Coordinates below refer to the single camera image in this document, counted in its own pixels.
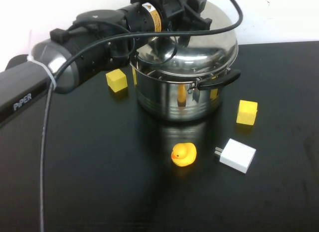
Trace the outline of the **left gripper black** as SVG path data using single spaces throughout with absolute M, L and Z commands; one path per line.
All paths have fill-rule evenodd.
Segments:
M 203 11 L 206 0 L 160 0 L 162 29 L 209 30 L 212 20 L 202 18 L 196 11 Z

